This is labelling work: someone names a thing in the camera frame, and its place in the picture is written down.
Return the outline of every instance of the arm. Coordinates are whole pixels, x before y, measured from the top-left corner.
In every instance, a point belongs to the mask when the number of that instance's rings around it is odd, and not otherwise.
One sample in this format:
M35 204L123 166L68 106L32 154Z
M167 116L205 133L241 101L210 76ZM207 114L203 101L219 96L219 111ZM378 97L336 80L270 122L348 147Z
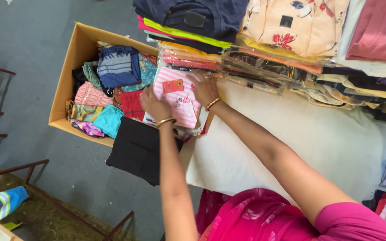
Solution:
M159 122L170 118L171 109L163 98L158 100L149 88L141 94L141 105ZM160 134L160 194L167 241L197 241L198 233L193 205L178 148L172 133L172 123L159 127Z
M207 106L219 96L216 82L205 79L201 73L195 74L201 79L197 81L190 78L196 86L196 99ZM221 118L257 156L313 225L325 206L338 202L355 202L305 163L289 146L225 102L218 102L210 111Z

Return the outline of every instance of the navy blue t-shirt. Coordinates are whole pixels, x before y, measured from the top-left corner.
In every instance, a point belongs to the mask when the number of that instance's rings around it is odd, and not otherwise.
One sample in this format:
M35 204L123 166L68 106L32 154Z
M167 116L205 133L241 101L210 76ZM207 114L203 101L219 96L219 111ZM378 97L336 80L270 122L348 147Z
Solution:
M163 26L235 42L248 0L134 0L135 12Z

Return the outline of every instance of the cardboard box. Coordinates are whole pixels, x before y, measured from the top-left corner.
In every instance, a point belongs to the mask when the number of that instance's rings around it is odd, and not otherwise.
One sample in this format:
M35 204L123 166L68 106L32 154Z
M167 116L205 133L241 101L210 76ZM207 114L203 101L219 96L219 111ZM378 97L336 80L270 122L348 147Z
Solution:
M113 138L93 138L73 128L71 123L67 121L67 113L65 110L65 102L67 100L74 99L74 93L72 91L74 87L74 79L71 71L83 66L84 62L89 61L92 58L97 59L97 55L99 53L97 47L98 40L111 45L132 46L140 52L145 52L155 56L159 54L159 50L157 48L150 47L146 44L115 33L110 33L95 27L76 23L71 41L69 42L65 63L63 63L62 73L59 78L59 84L57 85L56 95L53 101L53 106L51 107L48 124L52 127L56 127L84 139L112 147L114 143Z

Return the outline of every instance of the red flower print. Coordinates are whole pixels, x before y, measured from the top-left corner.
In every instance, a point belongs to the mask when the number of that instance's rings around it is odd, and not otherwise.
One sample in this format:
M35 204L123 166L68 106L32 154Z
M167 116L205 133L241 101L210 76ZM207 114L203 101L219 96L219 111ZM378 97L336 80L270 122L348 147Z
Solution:
M333 18L333 13L330 11L330 9L327 7L327 5L325 4L325 2L323 1L323 3L321 3L321 5L319 6L319 9L321 11L326 11L327 12L327 15L330 16L330 18Z
M280 46L285 49L291 50L291 47L287 44L293 42L296 39L296 36L290 36L289 33L287 33L285 36L274 34L272 41L276 42L275 46Z

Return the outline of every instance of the table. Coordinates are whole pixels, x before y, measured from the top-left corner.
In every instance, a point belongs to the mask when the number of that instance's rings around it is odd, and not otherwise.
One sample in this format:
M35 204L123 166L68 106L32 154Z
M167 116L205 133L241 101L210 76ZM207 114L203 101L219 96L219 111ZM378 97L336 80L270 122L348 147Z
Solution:
M231 107L289 145L354 200L360 202L373 195L386 154L386 123L373 120L361 108L347 111L315 106L293 92L277 97L226 80L219 82L219 88ZM263 187L295 204L216 116L207 134L186 143L180 157L188 184L228 195Z

